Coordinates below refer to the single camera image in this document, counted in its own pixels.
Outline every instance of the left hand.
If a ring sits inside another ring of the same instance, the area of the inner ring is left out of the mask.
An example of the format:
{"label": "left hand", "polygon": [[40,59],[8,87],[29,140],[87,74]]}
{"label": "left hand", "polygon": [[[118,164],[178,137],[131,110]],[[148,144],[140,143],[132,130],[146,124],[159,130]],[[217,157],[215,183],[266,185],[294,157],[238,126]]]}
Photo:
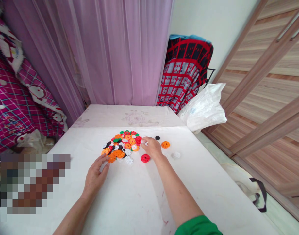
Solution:
{"label": "left hand", "polygon": [[98,191],[103,186],[106,180],[110,163],[107,163],[107,165],[105,165],[102,172],[100,172],[100,167],[105,161],[108,160],[109,157],[106,156],[106,154],[104,153],[103,155],[99,156],[99,158],[97,158],[91,165],[86,176],[85,186],[81,196],[82,198],[95,198],[96,194],[98,193]]}

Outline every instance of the wardrobe handle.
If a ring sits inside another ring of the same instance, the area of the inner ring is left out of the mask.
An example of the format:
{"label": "wardrobe handle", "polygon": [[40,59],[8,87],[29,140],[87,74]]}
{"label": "wardrobe handle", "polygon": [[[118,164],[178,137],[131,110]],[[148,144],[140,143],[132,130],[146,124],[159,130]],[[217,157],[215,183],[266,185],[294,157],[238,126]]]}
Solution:
{"label": "wardrobe handle", "polygon": [[299,29],[293,34],[293,36],[290,38],[290,41],[292,41],[299,33]]}
{"label": "wardrobe handle", "polygon": [[[279,42],[283,35],[288,31],[288,29],[291,27],[291,25],[296,21],[296,19],[299,17],[299,13],[296,14],[296,16],[291,20],[291,22],[288,24],[288,26],[284,29],[284,31],[279,35],[276,42]],[[293,38],[299,33],[299,29],[294,33],[292,38],[290,40],[293,40]]]}

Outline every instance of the hand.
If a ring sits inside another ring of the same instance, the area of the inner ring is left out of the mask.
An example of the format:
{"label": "hand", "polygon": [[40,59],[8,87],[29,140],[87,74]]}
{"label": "hand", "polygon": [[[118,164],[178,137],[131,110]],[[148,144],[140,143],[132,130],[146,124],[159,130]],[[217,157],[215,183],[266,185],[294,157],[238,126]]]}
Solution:
{"label": "hand", "polygon": [[147,141],[147,146],[141,144],[141,147],[146,151],[146,153],[153,159],[162,156],[160,143],[152,137],[144,137],[144,141]]}
{"label": "hand", "polygon": [[96,194],[106,180],[110,163],[105,165],[102,172],[100,172],[100,167],[105,161],[108,160],[109,157],[104,153],[103,155],[99,156],[91,165],[86,176],[85,186],[81,196],[82,198],[95,198]]}

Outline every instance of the bedsheet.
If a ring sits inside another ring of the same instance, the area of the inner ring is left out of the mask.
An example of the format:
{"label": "bedsheet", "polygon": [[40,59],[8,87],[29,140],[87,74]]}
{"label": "bedsheet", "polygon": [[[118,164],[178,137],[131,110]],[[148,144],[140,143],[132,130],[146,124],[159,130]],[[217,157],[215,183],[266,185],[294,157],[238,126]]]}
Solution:
{"label": "bedsheet", "polygon": [[[130,106],[121,108],[124,112]],[[52,234],[80,197],[87,170],[100,155],[103,144],[126,129],[140,136],[158,135],[160,143],[171,143],[168,149],[162,149],[163,153],[205,215],[223,234],[277,234],[187,127],[129,125],[70,128],[50,151],[71,154],[70,170],[60,177],[59,185],[53,186],[53,193],[43,200],[46,206],[37,208],[36,215],[5,215],[6,208],[1,208],[0,233]],[[170,157],[175,151],[181,153],[181,158]],[[107,180],[88,213],[83,234],[175,233],[176,225],[158,171],[152,160],[146,164],[141,161],[144,153],[143,149],[133,152],[132,165],[125,161],[111,164]]]}
{"label": "bedsheet", "polygon": [[72,125],[78,127],[185,126],[170,107],[90,105]]}

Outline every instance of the bag handle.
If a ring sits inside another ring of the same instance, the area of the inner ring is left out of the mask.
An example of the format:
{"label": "bag handle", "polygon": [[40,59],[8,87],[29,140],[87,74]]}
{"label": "bag handle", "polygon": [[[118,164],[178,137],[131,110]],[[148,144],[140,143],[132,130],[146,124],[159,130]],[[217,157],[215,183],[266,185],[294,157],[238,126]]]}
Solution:
{"label": "bag handle", "polygon": [[[258,179],[255,179],[255,178],[250,178],[251,182],[256,182],[261,190],[261,193],[263,194],[263,198],[264,198],[264,207],[263,208],[258,208],[260,212],[264,213],[267,211],[267,208],[266,208],[266,201],[267,201],[267,191],[265,189],[265,186],[263,184],[263,182],[259,181]],[[256,200],[253,201],[254,205],[257,203],[258,199],[260,197],[260,194],[259,193],[256,193],[255,194],[255,198]]]}

